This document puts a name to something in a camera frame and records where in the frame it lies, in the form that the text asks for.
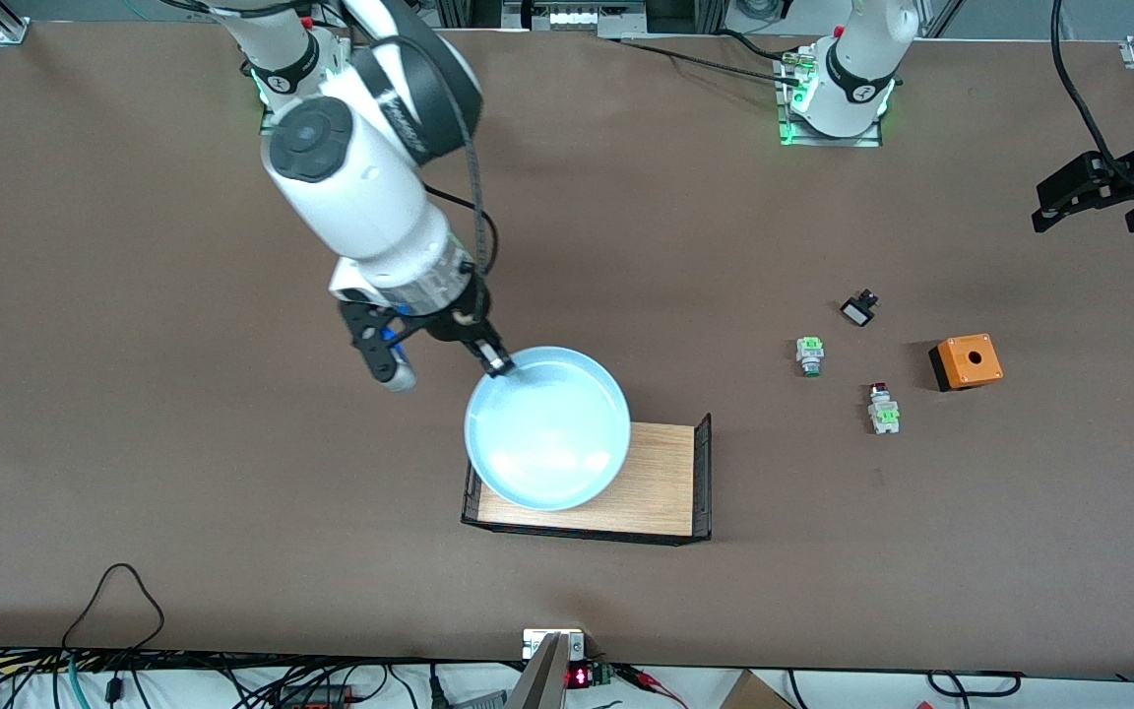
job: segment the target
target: power cord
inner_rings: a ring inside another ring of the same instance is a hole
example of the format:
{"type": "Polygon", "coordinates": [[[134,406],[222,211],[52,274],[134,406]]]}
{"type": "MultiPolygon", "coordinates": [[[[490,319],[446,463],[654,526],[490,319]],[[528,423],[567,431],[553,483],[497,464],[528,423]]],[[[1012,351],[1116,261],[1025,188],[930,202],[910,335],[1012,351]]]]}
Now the power cord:
{"type": "Polygon", "coordinates": [[[930,685],[931,690],[939,692],[941,695],[949,699],[959,699],[964,709],[971,709],[971,706],[968,704],[968,700],[971,700],[971,698],[1004,699],[1005,697],[1013,697],[1022,690],[1022,675],[1008,674],[1004,676],[1012,678],[1013,684],[1004,687],[1001,691],[967,691],[965,690],[965,685],[959,681],[959,677],[949,672],[949,669],[933,669],[933,672],[926,673],[926,684],[930,685]],[[957,689],[955,691],[945,690],[939,686],[939,683],[936,682],[936,676],[950,678],[953,685],[957,689]]]}
{"type": "Polygon", "coordinates": [[[418,709],[418,700],[414,699],[414,691],[409,690],[408,683],[406,683],[404,678],[397,677],[396,668],[392,668],[391,665],[388,665],[387,667],[388,667],[388,674],[391,675],[391,678],[395,678],[395,681],[400,683],[400,686],[406,687],[406,692],[409,692],[409,704],[414,706],[414,709],[418,709]]]}
{"type": "Polygon", "coordinates": [[[1063,0],[1052,0],[1052,18],[1049,19],[1048,26],[1048,41],[1052,47],[1052,64],[1057,68],[1057,77],[1061,79],[1061,86],[1065,86],[1066,93],[1075,102],[1075,108],[1078,108],[1078,115],[1084,118],[1084,126],[1088,126],[1088,133],[1093,135],[1093,143],[1097,143],[1101,157],[1106,158],[1106,164],[1119,176],[1119,179],[1134,187],[1133,176],[1126,174],[1126,167],[1110,152],[1106,136],[1101,135],[1101,129],[1097,125],[1097,118],[1093,118],[1093,112],[1083,95],[1075,88],[1075,82],[1070,81],[1070,73],[1066,70],[1066,62],[1061,59],[1061,2],[1063,0]]]}
{"type": "Polygon", "coordinates": [[[431,709],[449,709],[449,698],[445,695],[445,687],[440,686],[440,677],[437,676],[437,664],[431,664],[431,709]]]}
{"type": "Polygon", "coordinates": [[[661,682],[657,681],[655,677],[649,673],[642,672],[642,669],[634,668],[633,665],[617,664],[612,662],[611,668],[616,670],[616,676],[620,677],[621,681],[629,683],[631,685],[637,687],[641,691],[649,691],[650,694],[658,694],[659,697],[666,697],[674,700],[677,704],[680,704],[682,709],[689,709],[685,701],[676,695],[676,692],[668,690],[667,686],[662,685],[661,682]]]}
{"type": "Polygon", "coordinates": [[[764,59],[771,59],[775,62],[779,62],[782,58],[782,54],[797,52],[797,50],[799,50],[799,47],[792,47],[792,49],[787,49],[785,50],[785,52],[769,52],[769,50],[761,49],[760,45],[753,43],[753,41],[751,41],[751,39],[744,35],[742,32],[734,32],[733,28],[723,26],[719,28],[719,31],[716,31],[716,34],[720,36],[733,36],[734,40],[741,41],[743,47],[746,47],[748,52],[751,52],[752,54],[763,57],[764,59]]]}
{"type": "Polygon", "coordinates": [[[795,672],[792,668],[787,669],[787,677],[790,677],[790,691],[795,695],[796,703],[799,703],[799,709],[807,709],[804,700],[802,700],[802,694],[799,694],[799,683],[795,681],[795,672]]]}
{"type": "MultiPolygon", "coordinates": [[[[455,205],[466,206],[467,210],[475,211],[475,203],[473,202],[467,202],[463,197],[456,197],[454,194],[445,192],[445,189],[437,189],[426,183],[423,183],[422,187],[426,189],[428,194],[431,194],[431,196],[445,199],[446,202],[452,202],[455,205]]],[[[492,272],[492,265],[497,264],[497,252],[501,248],[501,235],[498,234],[497,222],[492,220],[492,217],[490,217],[488,212],[481,212],[481,216],[484,217],[484,220],[489,225],[489,230],[492,233],[492,254],[489,255],[488,264],[484,269],[484,275],[486,277],[486,275],[492,272]]]]}
{"type": "MultiPolygon", "coordinates": [[[[152,632],[147,633],[147,636],[143,638],[143,640],[134,643],[134,645],[126,647],[126,649],[121,651],[121,659],[126,655],[137,652],[143,649],[145,643],[152,642],[152,640],[156,638],[162,630],[166,630],[166,611],[161,608],[160,602],[154,599],[152,592],[147,591],[147,586],[143,583],[143,576],[138,575],[138,569],[135,569],[134,566],[124,562],[109,566],[100,577],[99,585],[95,585],[94,593],[91,593],[91,600],[86,601],[85,608],[82,608],[81,614],[77,614],[77,618],[73,621],[71,625],[68,625],[68,630],[66,630],[64,632],[64,636],[59,639],[60,650],[68,653],[68,683],[70,683],[73,694],[77,697],[77,703],[81,704],[82,709],[91,709],[91,706],[88,701],[86,701],[86,695],[83,694],[79,683],[77,683],[77,656],[73,651],[71,647],[68,645],[68,638],[71,636],[73,632],[77,628],[77,625],[81,625],[82,621],[86,619],[86,615],[90,614],[91,608],[94,607],[94,602],[99,600],[100,593],[103,592],[103,584],[108,583],[108,576],[111,576],[112,571],[117,569],[126,569],[130,572],[130,575],[134,576],[134,582],[138,584],[138,591],[143,593],[143,597],[147,600],[147,602],[150,602],[150,605],[152,605],[152,609],[156,611],[156,627],[154,627],[152,632]]],[[[112,678],[111,681],[108,681],[108,687],[103,692],[103,697],[108,700],[109,706],[116,704],[116,701],[121,699],[121,678],[117,676],[117,672],[112,673],[112,678]]],[[[132,665],[130,673],[134,675],[135,686],[138,687],[138,695],[143,699],[143,706],[145,709],[152,709],[152,706],[147,703],[147,697],[143,692],[143,685],[138,682],[138,670],[132,665]]]]}
{"type": "Polygon", "coordinates": [[[387,36],[381,41],[375,41],[374,44],[370,45],[371,49],[378,49],[384,44],[397,44],[405,47],[405,49],[411,49],[415,54],[418,54],[423,62],[428,65],[431,69],[432,75],[437,77],[437,84],[440,85],[440,90],[445,94],[445,99],[449,100],[449,108],[454,109],[454,118],[458,121],[458,130],[460,137],[463,138],[463,147],[466,150],[466,171],[472,182],[472,211],[475,213],[475,278],[477,288],[475,289],[475,309],[473,310],[473,315],[476,320],[484,319],[484,277],[489,271],[489,260],[488,260],[488,244],[484,237],[484,187],[481,184],[481,159],[479,159],[479,153],[475,150],[475,141],[473,141],[472,129],[466,125],[466,116],[463,113],[463,107],[458,103],[458,98],[454,95],[454,90],[449,87],[449,81],[446,79],[445,74],[440,71],[440,67],[437,67],[437,62],[433,62],[431,54],[428,50],[418,44],[417,41],[409,40],[408,36],[404,35],[392,35],[387,36]]]}
{"type": "Polygon", "coordinates": [[[729,64],[712,62],[711,59],[703,59],[701,57],[691,57],[689,54],[682,54],[680,52],[674,52],[671,49],[662,49],[661,47],[650,47],[649,44],[633,44],[628,41],[612,40],[617,44],[623,47],[631,47],[632,49],[642,49],[643,52],[653,52],[655,54],[663,54],[665,57],[671,57],[674,59],[680,59],[685,62],[691,64],[702,64],[704,67],[711,67],[713,69],[720,69],[720,71],[729,71],[739,76],[748,76],[755,78],[762,78],[764,81],[775,81],[778,84],[784,84],[787,86],[798,86],[799,79],[794,77],[784,77],[778,75],[772,75],[772,73],[755,71],[751,69],[744,69],[742,67],[733,67],[729,64]]]}

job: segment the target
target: white floor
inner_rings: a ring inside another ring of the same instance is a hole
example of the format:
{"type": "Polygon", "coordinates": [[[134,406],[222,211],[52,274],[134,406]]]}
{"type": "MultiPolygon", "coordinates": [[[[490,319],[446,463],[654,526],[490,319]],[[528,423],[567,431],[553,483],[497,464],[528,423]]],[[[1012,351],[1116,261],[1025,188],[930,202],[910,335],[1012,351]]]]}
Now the white floor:
{"type": "MultiPolygon", "coordinates": [[[[723,668],[644,668],[676,692],[689,709],[717,709],[738,676],[738,669],[723,668]]],[[[426,665],[398,665],[397,674],[414,687],[420,709],[429,709],[431,694],[428,686],[426,665]]],[[[494,691],[513,690],[518,673],[503,665],[465,664],[438,666],[441,685],[451,703],[463,703],[494,691]]],[[[795,706],[787,674],[781,669],[756,672],[779,694],[795,706]]],[[[282,675],[282,669],[240,669],[239,681],[247,686],[260,686],[282,675]]],[[[215,672],[193,669],[159,669],[138,673],[152,709],[227,709],[238,704],[238,694],[226,677],[215,672]]],[[[356,694],[365,695],[378,686],[383,672],[378,666],[358,668],[352,674],[349,685],[356,694]]],[[[103,690],[110,674],[81,674],[78,682],[92,709],[103,709],[103,690]]],[[[335,675],[333,682],[341,675],[335,675]]],[[[916,709],[929,701],[936,709],[962,709],[958,700],[940,697],[926,685],[925,675],[890,673],[797,673],[797,682],[807,709],[916,709]]],[[[118,709],[145,709],[130,678],[122,674],[125,698],[117,701],[118,709]]],[[[985,677],[963,677],[970,691],[999,691],[1009,681],[985,677]]],[[[51,677],[35,676],[19,690],[18,709],[81,709],[67,676],[59,677],[59,707],[51,695],[51,677]]],[[[0,708],[10,694],[10,683],[0,687],[0,708]]],[[[617,709],[678,709],[674,701],[636,691],[618,681],[610,685],[585,691],[567,692],[567,709],[594,709],[621,701],[617,709]]],[[[369,701],[366,709],[411,709],[409,697],[399,683],[388,682],[382,691],[369,701]]],[[[1023,678],[1022,690],[1004,699],[973,699],[973,709],[1134,709],[1134,683],[1041,681],[1023,678]]]]}

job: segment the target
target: wooden board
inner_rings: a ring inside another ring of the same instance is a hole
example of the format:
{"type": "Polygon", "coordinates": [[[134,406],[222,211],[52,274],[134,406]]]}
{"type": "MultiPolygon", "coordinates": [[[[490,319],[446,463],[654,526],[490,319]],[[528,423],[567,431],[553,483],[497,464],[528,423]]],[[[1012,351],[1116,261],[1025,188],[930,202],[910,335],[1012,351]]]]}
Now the wooden board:
{"type": "Polygon", "coordinates": [[[482,484],[479,521],[617,533],[693,534],[694,427],[633,423],[629,457],[616,481],[570,510],[528,510],[482,484]]]}

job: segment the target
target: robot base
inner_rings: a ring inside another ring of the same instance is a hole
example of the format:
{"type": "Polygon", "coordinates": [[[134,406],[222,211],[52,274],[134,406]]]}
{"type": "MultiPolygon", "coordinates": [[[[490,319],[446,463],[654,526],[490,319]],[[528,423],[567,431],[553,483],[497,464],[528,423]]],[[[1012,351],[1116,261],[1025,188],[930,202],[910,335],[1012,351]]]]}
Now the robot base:
{"type": "MultiPolygon", "coordinates": [[[[811,47],[802,47],[799,49],[801,54],[809,54],[811,52],[811,47]]],[[[795,67],[788,67],[782,62],[773,62],[772,70],[776,75],[781,77],[796,77],[797,75],[795,67]]],[[[883,108],[882,113],[879,113],[878,118],[874,118],[873,124],[863,134],[853,135],[850,138],[836,138],[833,135],[824,135],[820,130],[811,127],[806,118],[799,116],[792,111],[790,103],[794,100],[794,94],[799,91],[797,86],[787,86],[784,84],[776,84],[776,93],[778,93],[778,126],[781,130],[781,144],[782,145],[833,145],[838,147],[881,147],[882,146],[882,116],[885,116],[886,108],[883,108]]]]}

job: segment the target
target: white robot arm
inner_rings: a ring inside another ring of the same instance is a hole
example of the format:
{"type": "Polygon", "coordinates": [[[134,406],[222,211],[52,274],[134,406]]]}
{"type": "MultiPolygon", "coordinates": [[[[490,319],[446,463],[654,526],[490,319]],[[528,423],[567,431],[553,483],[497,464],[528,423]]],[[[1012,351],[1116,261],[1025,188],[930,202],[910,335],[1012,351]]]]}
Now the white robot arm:
{"type": "Polygon", "coordinates": [[[917,26],[914,0],[852,0],[841,34],[811,45],[814,68],[792,111],[835,138],[863,134],[895,90],[895,70],[917,26]]]}
{"type": "Polygon", "coordinates": [[[415,174],[469,150],[482,107],[475,75],[404,0],[346,8],[373,43],[336,71],[315,66],[323,41],[293,8],[206,9],[237,37],[257,82],[282,90],[269,102],[278,107],[265,170],[339,256],[330,290],[374,379],[393,391],[414,386],[400,341],[420,329],[463,343],[500,375],[513,362],[488,320],[489,264],[467,254],[415,174]]]}

